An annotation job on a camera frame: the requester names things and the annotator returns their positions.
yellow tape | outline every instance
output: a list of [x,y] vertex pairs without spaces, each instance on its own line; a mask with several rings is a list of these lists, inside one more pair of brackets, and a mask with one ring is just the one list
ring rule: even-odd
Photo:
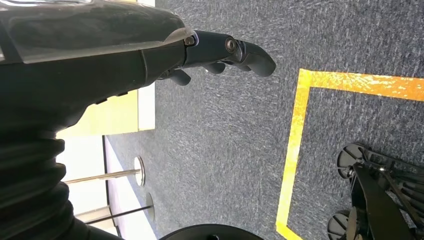
[[277,212],[277,222],[284,226],[287,225],[289,218],[310,86],[311,72],[301,69],[297,80],[296,97],[294,98],[293,116],[291,117],[290,135],[288,137],[287,155],[285,157],[284,175]]
[[301,240],[287,227],[310,88],[325,88],[424,101],[424,79],[300,69],[278,204],[276,229],[288,240]]

metal screw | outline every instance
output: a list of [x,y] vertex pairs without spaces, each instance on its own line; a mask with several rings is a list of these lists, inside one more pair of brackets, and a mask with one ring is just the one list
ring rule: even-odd
[[167,79],[169,76],[171,75],[171,70],[166,70],[162,73],[162,75],[160,75],[161,79]]
[[229,53],[234,53],[237,48],[236,40],[234,40],[232,37],[227,38],[225,42],[225,48]]
[[354,174],[354,170],[350,168],[349,171],[347,172],[347,176],[350,178],[352,177],[353,174]]
[[196,43],[195,38],[193,36],[189,36],[186,39],[184,39],[184,45],[191,46]]

floor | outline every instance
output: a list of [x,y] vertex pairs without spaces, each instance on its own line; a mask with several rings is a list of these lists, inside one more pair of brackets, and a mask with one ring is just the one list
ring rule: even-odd
[[[299,69],[424,78],[424,2],[414,0],[157,0],[193,29],[263,47],[268,78],[229,67],[188,69],[188,86],[157,81],[156,130],[108,136],[124,169],[142,156],[157,237],[220,223],[264,239],[276,232]],[[314,88],[300,146],[288,226],[326,240],[329,217],[349,208],[335,170],[340,148],[362,142],[424,164],[424,102]]]

black robotic finger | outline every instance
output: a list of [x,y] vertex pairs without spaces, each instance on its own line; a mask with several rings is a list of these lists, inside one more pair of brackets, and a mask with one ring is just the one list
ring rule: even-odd
[[213,74],[220,74],[225,70],[225,64],[220,62],[214,62],[203,66],[208,72]]
[[170,74],[169,78],[180,86],[185,86],[192,80],[192,78],[183,70],[175,70]]
[[244,52],[240,61],[241,66],[247,66],[261,77],[268,77],[276,69],[276,63],[260,46],[250,42],[239,41]]
[[251,71],[251,70],[252,70],[250,67],[245,66],[245,65],[235,65],[235,66],[236,66],[238,69],[242,70],[243,72],[249,72],[249,71]]

pole base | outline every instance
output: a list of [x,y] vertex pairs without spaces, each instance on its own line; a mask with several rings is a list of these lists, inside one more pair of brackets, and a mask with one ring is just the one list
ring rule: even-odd
[[139,173],[135,174],[135,180],[137,181],[137,185],[144,186],[146,180],[145,166],[143,164],[142,158],[139,156],[134,158],[134,169],[140,170]]
[[155,206],[153,205],[153,198],[150,193],[146,194],[145,204],[146,206],[151,206],[151,208],[147,209],[145,213],[146,213],[148,221],[150,223],[153,223],[153,221],[155,221]]

